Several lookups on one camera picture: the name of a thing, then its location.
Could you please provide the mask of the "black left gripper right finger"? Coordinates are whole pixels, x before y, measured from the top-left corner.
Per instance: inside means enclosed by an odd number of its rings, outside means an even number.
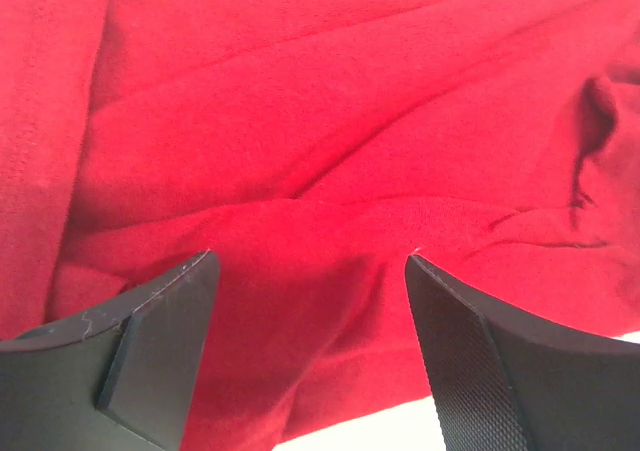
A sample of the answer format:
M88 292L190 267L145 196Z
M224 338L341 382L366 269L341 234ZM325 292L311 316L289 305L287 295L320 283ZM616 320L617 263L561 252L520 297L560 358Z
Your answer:
M406 283L449 450L639 448L639 347L494 298L418 255Z

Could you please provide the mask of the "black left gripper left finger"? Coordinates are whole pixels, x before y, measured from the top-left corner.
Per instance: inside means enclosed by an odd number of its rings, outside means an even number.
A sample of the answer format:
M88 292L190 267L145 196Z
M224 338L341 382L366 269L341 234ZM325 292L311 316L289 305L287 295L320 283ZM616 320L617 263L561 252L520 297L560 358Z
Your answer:
M177 450L218 288L201 252L1 344L4 451Z

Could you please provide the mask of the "dark red t shirt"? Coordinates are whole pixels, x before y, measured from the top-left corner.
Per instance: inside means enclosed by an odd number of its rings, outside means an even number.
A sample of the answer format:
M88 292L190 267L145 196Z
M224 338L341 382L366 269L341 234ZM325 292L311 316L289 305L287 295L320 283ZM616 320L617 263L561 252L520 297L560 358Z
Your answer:
M639 327L639 0L1 0L1 334L210 249L183 446L429 392L418 253Z

